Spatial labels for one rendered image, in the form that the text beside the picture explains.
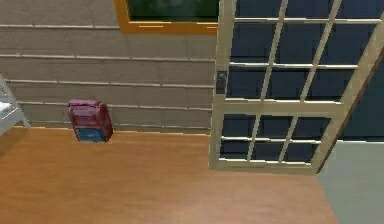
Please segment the dark round door knob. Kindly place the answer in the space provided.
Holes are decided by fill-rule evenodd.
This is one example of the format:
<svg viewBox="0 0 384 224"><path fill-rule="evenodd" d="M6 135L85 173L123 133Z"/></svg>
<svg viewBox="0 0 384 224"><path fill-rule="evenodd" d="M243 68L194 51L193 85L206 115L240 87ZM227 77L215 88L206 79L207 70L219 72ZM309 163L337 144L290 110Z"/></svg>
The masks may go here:
<svg viewBox="0 0 384 224"><path fill-rule="evenodd" d="M227 72L218 71L216 74L216 93L224 94L226 90Z"/></svg>

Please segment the orange framed window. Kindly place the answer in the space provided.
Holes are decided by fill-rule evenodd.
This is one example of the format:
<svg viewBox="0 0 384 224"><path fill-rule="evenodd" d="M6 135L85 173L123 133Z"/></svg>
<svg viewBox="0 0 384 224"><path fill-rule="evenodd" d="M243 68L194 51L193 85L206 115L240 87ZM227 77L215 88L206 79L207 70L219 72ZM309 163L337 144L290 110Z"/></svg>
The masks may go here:
<svg viewBox="0 0 384 224"><path fill-rule="evenodd" d="M113 0L122 34L215 35L217 22L132 21L127 0Z"/></svg>

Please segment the cream glazed room door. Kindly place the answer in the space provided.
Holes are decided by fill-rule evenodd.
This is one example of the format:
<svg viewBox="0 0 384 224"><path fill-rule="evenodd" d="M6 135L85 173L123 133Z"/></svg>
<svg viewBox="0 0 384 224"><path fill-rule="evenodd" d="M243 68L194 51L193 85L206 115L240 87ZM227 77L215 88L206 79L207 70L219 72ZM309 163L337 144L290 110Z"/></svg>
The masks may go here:
<svg viewBox="0 0 384 224"><path fill-rule="evenodd" d="M318 173L384 56L384 0L220 0L212 169Z"/></svg>

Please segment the red and blue backpack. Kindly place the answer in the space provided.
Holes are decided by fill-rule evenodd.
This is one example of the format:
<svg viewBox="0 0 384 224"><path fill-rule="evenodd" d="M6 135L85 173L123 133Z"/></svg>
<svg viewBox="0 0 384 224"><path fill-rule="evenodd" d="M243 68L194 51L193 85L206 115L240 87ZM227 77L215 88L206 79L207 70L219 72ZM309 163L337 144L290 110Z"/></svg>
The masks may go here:
<svg viewBox="0 0 384 224"><path fill-rule="evenodd" d="M101 101L72 99L68 115L79 141L108 142L113 135L108 107Z"/></svg>

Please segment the grey metal furniture frame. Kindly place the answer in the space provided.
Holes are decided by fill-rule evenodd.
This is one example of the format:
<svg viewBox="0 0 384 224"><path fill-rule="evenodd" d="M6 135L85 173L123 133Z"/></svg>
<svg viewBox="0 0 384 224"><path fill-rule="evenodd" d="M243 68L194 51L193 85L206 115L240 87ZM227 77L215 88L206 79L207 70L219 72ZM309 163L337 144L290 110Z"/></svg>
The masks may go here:
<svg viewBox="0 0 384 224"><path fill-rule="evenodd" d="M27 129L31 128L30 122L0 74L0 136L19 122Z"/></svg>

